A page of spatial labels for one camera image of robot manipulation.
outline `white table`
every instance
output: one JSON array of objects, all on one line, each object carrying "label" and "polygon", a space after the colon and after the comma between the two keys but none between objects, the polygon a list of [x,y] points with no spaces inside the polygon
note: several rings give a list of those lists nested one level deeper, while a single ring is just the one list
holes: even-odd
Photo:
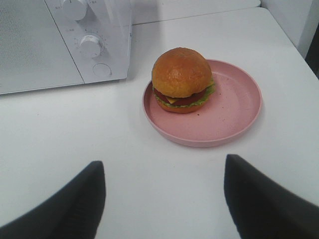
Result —
[{"label": "white table", "polygon": [[130,0],[133,24],[260,6],[260,0]]},{"label": "white table", "polygon": [[[260,116],[240,139],[192,148],[160,136],[142,110],[154,61],[184,46],[247,71]],[[0,225],[29,211],[91,160],[106,168],[97,239],[239,238],[223,193],[236,153],[319,205],[319,82],[262,8],[137,25],[129,78],[1,96]]]}]

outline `bottom bun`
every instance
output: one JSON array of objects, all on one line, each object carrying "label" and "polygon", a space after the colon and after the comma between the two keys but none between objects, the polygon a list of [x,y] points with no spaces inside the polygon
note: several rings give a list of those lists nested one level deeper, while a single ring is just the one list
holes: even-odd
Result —
[{"label": "bottom bun", "polygon": [[185,113],[190,113],[190,112],[194,112],[194,111],[197,111],[199,110],[200,108],[203,107],[204,104],[206,104],[205,101],[204,103],[202,103],[201,105],[199,106],[191,106],[191,107],[176,107],[176,108],[172,108],[172,107],[168,107],[166,105],[164,105],[162,102],[160,102],[158,99],[157,99],[157,102],[158,102],[158,105],[165,111],[169,111],[169,112],[174,112],[174,113],[181,113],[181,114],[185,114]]}]

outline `microwave button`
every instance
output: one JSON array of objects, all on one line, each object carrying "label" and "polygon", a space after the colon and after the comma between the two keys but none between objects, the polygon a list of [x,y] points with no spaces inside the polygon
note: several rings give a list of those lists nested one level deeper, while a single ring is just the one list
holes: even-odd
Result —
[{"label": "microwave button", "polygon": [[86,15],[88,3],[86,0],[64,0],[62,10],[65,16],[71,20],[79,21]]},{"label": "microwave button", "polygon": [[84,57],[94,58],[101,54],[103,50],[102,40],[94,35],[86,35],[80,43],[80,52]]},{"label": "microwave button", "polygon": [[99,63],[93,66],[93,72],[96,76],[101,78],[112,75],[111,68],[103,63]]}]

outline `microwave control panel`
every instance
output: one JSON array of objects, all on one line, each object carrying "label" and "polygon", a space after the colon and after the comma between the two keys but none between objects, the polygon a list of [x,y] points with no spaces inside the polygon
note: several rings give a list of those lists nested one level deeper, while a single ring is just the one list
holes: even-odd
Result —
[{"label": "microwave control panel", "polygon": [[45,0],[85,83],[124,79],[130,63],[129,0]]}]

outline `hamburger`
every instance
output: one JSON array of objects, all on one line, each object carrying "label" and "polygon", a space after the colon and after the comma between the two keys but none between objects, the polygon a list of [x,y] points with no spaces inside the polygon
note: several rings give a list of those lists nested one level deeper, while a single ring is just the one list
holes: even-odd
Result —
[{"label": "hamburger", "polygon": [[181,47],[165,52],[156,60],[152,84],[158,105],[175,113],[200,109],[215,91],[205,58],[194,50]]}]

